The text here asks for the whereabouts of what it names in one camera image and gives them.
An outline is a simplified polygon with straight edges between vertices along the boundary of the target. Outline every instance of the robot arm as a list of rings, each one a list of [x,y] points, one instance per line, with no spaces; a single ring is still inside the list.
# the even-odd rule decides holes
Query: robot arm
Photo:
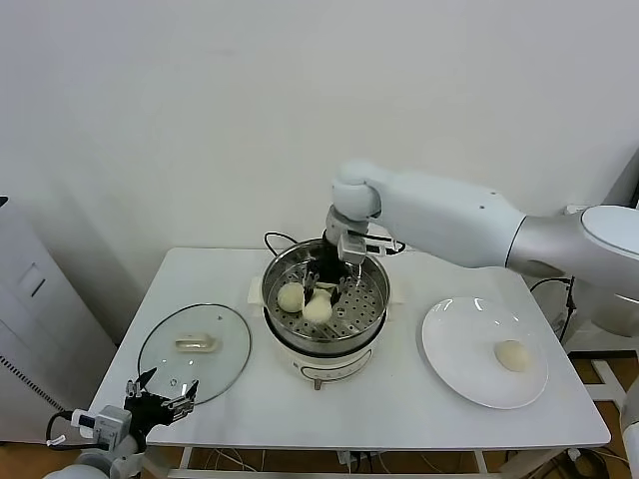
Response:
[[[342,167],[332,199],[326,238],[350,262],[363,260],[361,234],[374,223],[397,240],[464,267],[570,274],[639,299],[635,210],[593,207],[580,215],[529,217],[488,188],[363,162]]]
[[[75,463],[44,479],[126,479],[142,470],[147,435],[158,425],[168,426],[193,412],[198,381],[183,395],[169,399],[150,393],[145,386],[156,368],[127,383],[124,407],[106,406],[97,415],[76,409],[55,414],[47,426],[47,446],[54,450],[83,449]],[[62,417],[80,428],[92,444],[64,444],[62,435],[52,439],[51,426]]]

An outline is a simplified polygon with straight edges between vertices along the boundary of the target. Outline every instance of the black cable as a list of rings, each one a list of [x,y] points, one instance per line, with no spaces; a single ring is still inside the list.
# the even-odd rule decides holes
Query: black cable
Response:
[[[568,314],[566,315],[566,322],[563,323],[563,327],[561,328],[561,334],[559,334],[559,342],[563,341],[563,336],[566,335],[566,331],[568,330],[568,322],[570,322],[570,318],[577,308],[572,297],[572,287],[574,286],[574,283],[575,276],[572,276],[570,278],[570,285],[568,286],[568,296],[566,297],[566,307],[568,308]]]
[[[609,479],[610,474],[608,473],[608,465],[606,461],[603,459],[603,456],[600,456],[595,451],[591,451],[590,449],[579,449],[581,455],[577,460],[583,458],[582,460],[590,461],[592,468],[594,469],[594,476],[585,476],[579,469],[577,469],[577,465],[575,461],[570,459],[569,456],[565,456],[563,461],[560,463],[565,467],[568,476],[575,479]]]
[[[368,467],[370,468],[370,474],[374,474],[374,471],[372,470],[372,455],[370,454],[369,451],[365,451],[364,454],[366,455],[366,459],[368,459]]]
[[[280,238],[284,238],[286,240],[289,240],[289,241],[293,242],[294,244],[298,243],[293,238],[291,238],[289,235],[285,235],[284,233],[278,233],[278,232],[266,232],[266,233],[264,233],[264,244],[267,246],[269,251],[273,253],[273,256],[277,256],[278,254],[276,253],[276,251],[273,249],[273,247],[269,243],[269,237],[280,237]]]
[[[401,242],[398,241],[398,243],[400,244],[399,249],[387,249],[386,250],[386,254],[388,254],[389,256],[393,255],[393,254],[400,254],[402,251],[404,251],[406,249],[406,243],[405,242]]]
[[[559,282],[563,282],[564,284],[570,284],[570,279],[568,279],[567,277],[547,277],[546,279],[542,279],[541,281],[536,282],[530,288],[530,292],[534,291],[537,286],[540,286],[544,282],[549,282],[549,281],[559,281]]]
[[[73,416],[73,411],[56,412],[53,416],[51,416],[51,419],[49,419],[49,422],[47,423],[47,432],[45,435],[46,440],[51,441],[51,430],[53,429],[53,423],[56,421],[56,419],[58,419],[59,417],[62,417],[63,419],[70,421],[72,416]],[[54,451],[74,451],[77,449],[91,449],[91,448],[102,449],[104,451],[109,450],[108,444],[97,444],[97,443],[96,444],[51,444],[48,447],[49,449],[53,449]]]
[[[357,460],[354,472],[359,472],[359,468],[361,467],[361,453],[354,451],[352,454],[355,454],[355,459]]]

